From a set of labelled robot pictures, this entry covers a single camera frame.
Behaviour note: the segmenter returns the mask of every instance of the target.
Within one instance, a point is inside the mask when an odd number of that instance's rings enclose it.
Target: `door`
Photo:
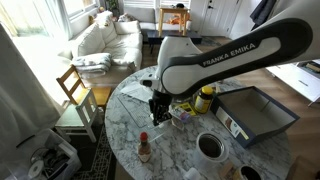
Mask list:
[[[208,0],[201,35],[228,36],[241,0]]]

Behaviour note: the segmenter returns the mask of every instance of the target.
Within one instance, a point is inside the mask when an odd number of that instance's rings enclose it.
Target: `chair back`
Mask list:
[[[68,89],[68,87],[66,86],[66,80],[69,78],[73,78],[73,80],[74,80],[73,81],[74,83],[71,84],[72,86],[70,89]],[[84,86],[75,66],[71,65],[70,68],[60,78],[57,78],[57,81],[60,84],[63,91],[68,96],[70,102],[72,104],[77,105],[78,102],[74,99],[73,94],[79,88],[79,85],[81,85],[82,88],[85,88],[85,86]]]
[[[90,126],[99,112],[92,89],[87,91],[85,97],[82,99],[79,105],[76,106],[76,110],[83,122],[83,125]]]

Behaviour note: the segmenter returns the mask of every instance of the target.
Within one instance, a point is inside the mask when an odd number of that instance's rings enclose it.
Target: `bottle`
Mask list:
[[[142,132],[140,134],[140,144],[138,146],[138,156],[141,162],[148,162],[151,157],[151,146],[148,142],[148,134]]]
[[[199,113],[206,113],[209,110],[213,99],[213,93],[214,91],[210,86],[204,86],[201,88],[194,105],[196,111]]]

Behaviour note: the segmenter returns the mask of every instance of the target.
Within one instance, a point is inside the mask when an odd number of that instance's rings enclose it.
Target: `red cap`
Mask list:
[[[146,141],[148,139],[148,134],[146,132],[142,132],[140,134],[140,140],[141,141]]]

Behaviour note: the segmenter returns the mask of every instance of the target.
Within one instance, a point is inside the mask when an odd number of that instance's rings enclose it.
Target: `franka emika robot arm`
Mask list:
[[[255,69],[320,58],[320,0],[295,3],[251,33],[202,53],[188,37],[165,37],[154,74],[140,83],[153,89],[153,124],[171,118],[172,98]]]

